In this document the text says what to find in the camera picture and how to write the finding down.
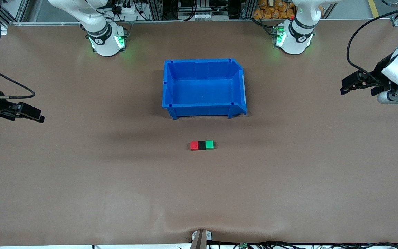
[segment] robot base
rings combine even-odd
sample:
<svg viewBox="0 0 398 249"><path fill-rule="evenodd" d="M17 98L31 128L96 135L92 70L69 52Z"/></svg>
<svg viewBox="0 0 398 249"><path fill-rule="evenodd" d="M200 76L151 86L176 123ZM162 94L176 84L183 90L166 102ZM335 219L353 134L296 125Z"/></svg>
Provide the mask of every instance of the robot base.
<svg viewBox="0 0 398 249"><path fill-rule="evenodd" d="M305 41L298 42L290 33L290 23L291 21L286 20L278 25L278 31L275 32L278 34L278 36L273 37L273 44L275 48L280 48L290 55L298 55L304 52L305 49L310 45L313 35L311 35L309 38L303 36Z"/></svg>
<svg viewBox="0 0 398 249"><path fill-rule="evenodd" d="M109 24L112 26L112 34L107 38L104 44L99 45L89 38L93 52L104 57L110 57L116 55L118 52L124 52L127 43L127 30L114 22L109 22Z"/></svg>

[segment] brown table surface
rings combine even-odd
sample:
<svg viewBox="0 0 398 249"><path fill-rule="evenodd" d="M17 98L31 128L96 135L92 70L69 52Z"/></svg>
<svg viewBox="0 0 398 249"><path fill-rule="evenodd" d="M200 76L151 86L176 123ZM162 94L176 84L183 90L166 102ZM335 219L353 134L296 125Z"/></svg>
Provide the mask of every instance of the brown table surface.
<svg viewBox="0 0 398 249"><path fill-rule="evenodd" d="M398 241L398 106L341 96L364 21L323 21L298 56L251 22L137 24L127 50L91 52L72 27L10 27L0 71L46 122L0 119L0 245ZM398 45L382 20L352 44L371 70ZM235 58L248 115L172 120L164 61ZM23 94L0 78L0 90ZM215 140L213 151L188 151Z"/></svg>

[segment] blue container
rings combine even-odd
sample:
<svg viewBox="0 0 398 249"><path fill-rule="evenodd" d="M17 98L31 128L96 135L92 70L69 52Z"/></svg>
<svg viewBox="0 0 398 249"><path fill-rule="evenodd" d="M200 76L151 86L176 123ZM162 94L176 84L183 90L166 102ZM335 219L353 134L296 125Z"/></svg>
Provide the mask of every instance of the blue container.
<svg viewBox="0 0 398 249"><path fill-rule="evenodd" d="M244 70L234 59L166 61L162 107L173 119L247 115Z"/></svg>

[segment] colored block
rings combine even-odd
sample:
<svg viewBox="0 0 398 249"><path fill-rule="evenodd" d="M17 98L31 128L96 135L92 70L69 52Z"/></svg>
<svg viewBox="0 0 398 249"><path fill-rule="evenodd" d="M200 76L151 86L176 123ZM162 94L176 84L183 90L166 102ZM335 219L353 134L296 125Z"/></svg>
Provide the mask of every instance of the colored block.
<svg viewBox="0 0 398 249"><path fill-rule="evenodd" d="M207 140L205 141L205 148L207 150L212 150L215 148L215 143L213 142L213 140Z"/></svg>
<svg viewBox="0 0 398 249"><path fill-rule="evenodd" d="M190 143L190 150L198 151L199 150L199 143L197 141L193 141Z"/></svg>
<svg viewBox="0 0 398 249"><path fill-rule="evenodd" d="M207 148L205 147L205 141L199 141L199 150L200 151L204 151L204 150L206 150Z"/></svg>

